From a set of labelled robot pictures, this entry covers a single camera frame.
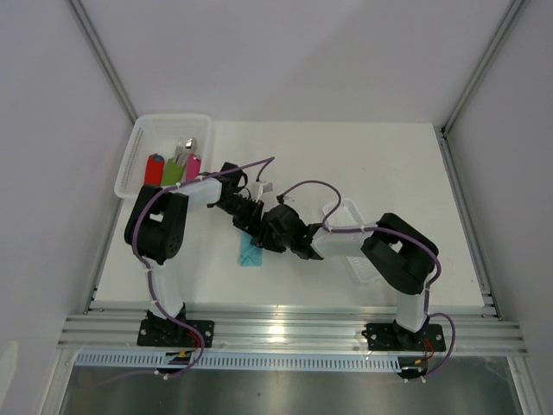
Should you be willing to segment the teal paper napkin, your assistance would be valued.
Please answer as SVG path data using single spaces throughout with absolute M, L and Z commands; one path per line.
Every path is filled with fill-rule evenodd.
M 260 267 L 263 264 L 263 251 L 252 244 L 252 237 L 242 233 L 238 252 L 238 264 L 242 267 Z

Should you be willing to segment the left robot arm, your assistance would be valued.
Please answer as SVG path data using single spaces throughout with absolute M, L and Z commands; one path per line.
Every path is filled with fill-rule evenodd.
M 181 249 L 188 214 L 200 208 L 217 207 L 231 215 L 243 231 L 258 228 L 264 203 L 247 189 L 247 174 L 225 163 L 217 174 L 207 174 L 184 183 L 161 187 L 142 186 L 131 211 L 124 241 L 142 262 L 152 304 L 141 321 L 137 344 L 159 348 L 210 348 L 215 323 L 189 320 L 186 304 L 178 292 L 177 272 L 167 262 Z

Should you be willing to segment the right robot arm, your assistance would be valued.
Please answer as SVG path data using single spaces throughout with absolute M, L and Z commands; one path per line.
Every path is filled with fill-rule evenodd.
M 253 245 L 272 252 L 292 251 L 300 259 L 365 258 L 397 293 L 391 324 L 394 344 L 413 350 L 423 344 L 429 325 L 429 287 L 439 276 L 437 246 L 405 220 L 385 213 L 372 224 L 306 224 L 285 204 L 266 212 Z

